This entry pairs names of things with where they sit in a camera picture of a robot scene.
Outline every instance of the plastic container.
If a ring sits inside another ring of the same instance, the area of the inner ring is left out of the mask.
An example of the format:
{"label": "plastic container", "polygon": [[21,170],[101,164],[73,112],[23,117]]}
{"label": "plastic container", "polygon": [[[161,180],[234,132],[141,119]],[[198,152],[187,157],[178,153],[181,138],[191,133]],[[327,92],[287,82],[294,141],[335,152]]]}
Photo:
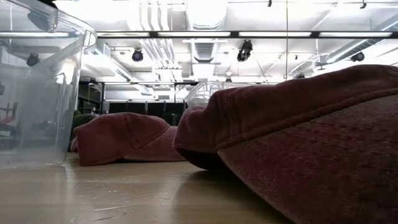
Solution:
{"label": "plastic container", "polygon": [[188,107],[202,106],[206,107],[210,97],[218,90],[248,86],[248,83],[232,82],[201,82],[197,84],[185,97]]}
{"label": "plastic container", "polygon": [[62,163],[92,27],[31,0],[0,1],[0,169]]}

